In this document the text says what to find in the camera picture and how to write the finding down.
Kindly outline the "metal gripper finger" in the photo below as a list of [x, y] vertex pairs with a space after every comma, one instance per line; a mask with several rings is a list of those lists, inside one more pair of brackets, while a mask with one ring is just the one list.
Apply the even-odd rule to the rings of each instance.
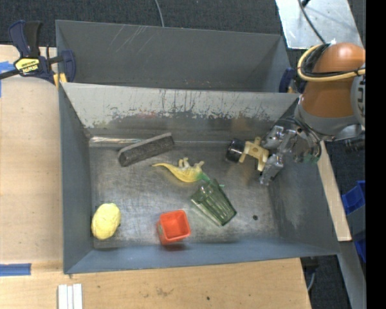
[[273, 126], [268, 134], [266, 134], [262, 140], [262, 146], [265, 149], [276, 149], [282, 143], [284, 138], [284, 127]]
[[277, 176], [277, 174], [284, 167], [284, 157], [282, 154], [271, 155], [261, 172], [259, 182], [262, 185], [269, 186], [270, 182]]

